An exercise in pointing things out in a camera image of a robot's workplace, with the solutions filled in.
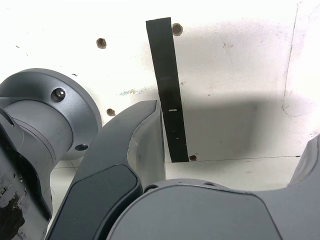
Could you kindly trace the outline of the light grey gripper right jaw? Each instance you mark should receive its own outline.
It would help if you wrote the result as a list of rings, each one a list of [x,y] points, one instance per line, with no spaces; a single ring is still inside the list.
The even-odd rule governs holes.
[[[310,140],[290,183],[240,191],[207,184],[158,187],[119,216],[109,240],[317,240],[320,139]]]

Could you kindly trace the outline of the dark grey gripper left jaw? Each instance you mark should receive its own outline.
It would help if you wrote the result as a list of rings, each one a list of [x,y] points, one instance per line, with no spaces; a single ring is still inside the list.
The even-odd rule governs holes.
[[[140,101],[119,113],[87,149],[51,225],[49,240],[104,240],[121,213],[162,181],[161,104]]]

